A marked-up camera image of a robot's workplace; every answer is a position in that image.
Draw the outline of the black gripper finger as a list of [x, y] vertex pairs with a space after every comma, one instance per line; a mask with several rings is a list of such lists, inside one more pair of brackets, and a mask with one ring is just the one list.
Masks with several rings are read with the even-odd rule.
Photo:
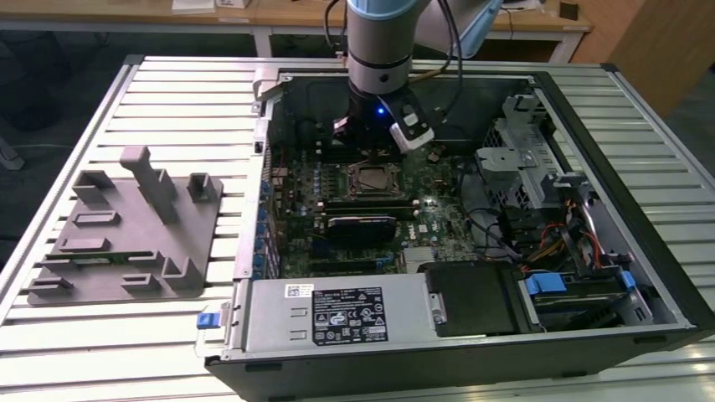
[[390, 159], [390, 145], [385, 143], [357, 142], [354, 147], [359, 163], [382, 163]]

